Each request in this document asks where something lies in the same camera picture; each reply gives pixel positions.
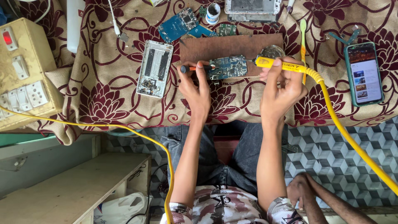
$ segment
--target smartphone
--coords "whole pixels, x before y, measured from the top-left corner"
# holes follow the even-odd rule
[[[354,106],[377,104],[384,100],[373,42],[344,48],[351,99]]]

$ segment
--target white cable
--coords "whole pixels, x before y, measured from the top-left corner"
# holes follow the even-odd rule
[[[23,2],[32,2],[33,0],[20,0],[20,1],[23,1]],[[43,13],[43,15],[41,15],[37,20],[35,20],[35,24],[38,22],[38,21],[40,21],[41,19],[43,19],[46,15],[47,15],[47,13],[50,11],[50,8],[51,8],[51,0],[49,0],[49,6],[47,7],[47,10]]]
[[[113,9],[112,9],[112,3],[111,0],[108,0],[109,2],[109,7],[111,8],[111,13],[112,13],[112,19],[113,19],[113,26],[115,28],[115,34],[119,37],[120,36],[120,30],[119,26],[116,23],[115,15],[113,14]]]
[[[14,7],[12,7],[10,0],[7,0],[9,7],[11,8],[12,12],[19,18],[18,14],[15,12]]]

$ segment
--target t-shirt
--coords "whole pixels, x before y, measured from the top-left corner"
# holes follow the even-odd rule
[[[175,224],[305,224],[288,198],[275,199],[264,213],[257,198],[246,191],[226,185],[197,186],[193,208],[170,203]],[[161,224],[167,223],[163,214]]]

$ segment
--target phone frame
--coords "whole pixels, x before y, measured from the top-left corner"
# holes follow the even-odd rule
[[[358,103],[357,99],[355,97],[355,89],[354,89],[355,85],[354,85],[354,79],[352,77],[351,64],[350,64],[349,56],[348,56],[348,49],[352,48],[354,46],[364,45],[367,43],[371,43],[373,45],[373,50],[375,51],[375,55],[376,55],[375,60],[376,60],[376,66],[377,66],[378,80],[380,83],[381,100],[365,102],[365,103]],[[378,103],[382,102],[384,100],[384,93],[383,93],[383,88],[382,88],[382,84],[381,84],[380,70],[379,70],[379,66],[378,66],[378,62],[377,62],[376,45],[374,44],[374,42],[365,42],[365,43],[357,43],[357,44],[348,45],[344,48],[344,56],[345,56],[345,64],[347,67],[347,76],[348,76],[348,82],[349,82],[349,87],[350,87],[352,104],[356,107],[360,107],[360,106],[366,106],[366,105],[371,105],[371,104],[378,104]]]

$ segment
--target gray jeans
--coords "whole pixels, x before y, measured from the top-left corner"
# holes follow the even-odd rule
[[[256,172],[263,139],[263,129],[261,124],[245,123],[244,125],[246,127],[228,165],[221,164],[217,159],[213,132],[208,126],[204,126],[200,141],[197,186],[234,186],[257,196]],[[174,171],[177,169],[188,130],[189,126],[185,125],[165,127],[165,136],[160,140],[170,151]],[[282,142],[284,145],[287,143],[286,125],[282,133]],[[285,164],[286,150],[283,149],[283,170],[285,170]]]

